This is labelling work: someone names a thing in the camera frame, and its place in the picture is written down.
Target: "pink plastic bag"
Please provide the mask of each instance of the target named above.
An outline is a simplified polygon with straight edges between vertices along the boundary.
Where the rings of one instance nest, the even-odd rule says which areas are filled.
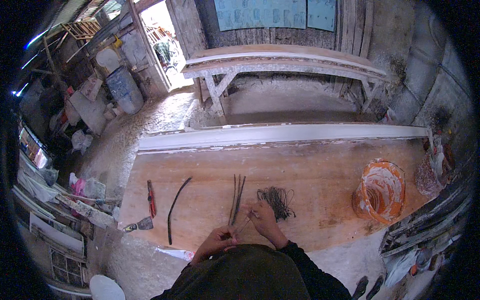
[[[72,184],[70,187],[73,190],[73,194],[77,196],[85,197],[84,195],[85,183],[86,183],[85,179],[79,178],[75,184]]]

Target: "blue panel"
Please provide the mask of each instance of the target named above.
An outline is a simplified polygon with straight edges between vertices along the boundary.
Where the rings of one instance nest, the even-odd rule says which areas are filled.
[[[306,0],[215,0],[220,31],[256,28],[306,28]]]
[[[334,31],[336,0],[308,0],[308,27]]]

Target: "bundle of wire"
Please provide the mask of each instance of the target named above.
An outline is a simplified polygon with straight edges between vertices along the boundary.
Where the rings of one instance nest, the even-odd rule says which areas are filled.
[[[275,212],[275,219],[286,219],[291,214],[297,217],[295,212],[289,207],[293,199],[294,191],[285,189],[277,189],[276,187],[266,188],[265,190],[257,190],[258,200],[265,200]]]

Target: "black wire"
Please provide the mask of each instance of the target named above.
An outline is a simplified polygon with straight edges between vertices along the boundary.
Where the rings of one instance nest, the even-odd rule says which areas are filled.
[[[236,207],[235,200],[237,199],[235,195],[237,194],[237,179],[236,175],[233,174],[233,202],[232,202],[232,209],[230,209],[230,217],[228,218],[228,224],[232,225],[232,217],[233,217],[233,208]]]
[[[288,195],[292,192],[292,197],[288,199]],[[291,214],[296,218],[295,212],[289,207],[290,202],[293,199],[295,192],[285,189],[277,189],[276,187],[266,188],[265,190],[257,190],[258,200],[265,200],[273,209],[275,213],[275,219],[287,219]]]
[[[241,193],[243,191],[243,186],[245,185],[245,178],[246,176],[243,176],[243,183],[241,184],[241,188],[240,188],[240,175],[239,175],[239,189],[238,189],[238,192],[237,192],[237,204],[236,204],[236,207],[235,207],[235,213],[233,214],[233,220],[232,220],[232,224],[235,224],[235,219],[237,218],[237,214],[239,212],[239,207],[240,207],[240,199],[241,199]]]
[[[173,206],[175,205],[175,202],[177,201],[177,198],[179,197],[181,190],[183,189],[183,187],[184,187],[185,185],[187,185],[187,183],[188,183],[191,179],[192,179],[192,178],[189,177],[189,178],[182,184],[182,186],[181,186],[180,189],[179,189],[179,192],[178,192],[177,195],[175,196],[175,200],[173,200],[172,207],[170,208],[170,212],[168,213],[167,228],[168,228],[168,244],[169,244],[169,245],[172,244],[172,229],[170,228],[170,215],[172,214]]]

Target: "orange bucket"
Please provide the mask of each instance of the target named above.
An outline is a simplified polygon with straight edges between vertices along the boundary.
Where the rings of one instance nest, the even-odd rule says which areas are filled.
[[[405,198],[402,169],[377,158],[363,169],[360,185],[352,197],[353,210],[362,219],[392,224],[401,215]]]

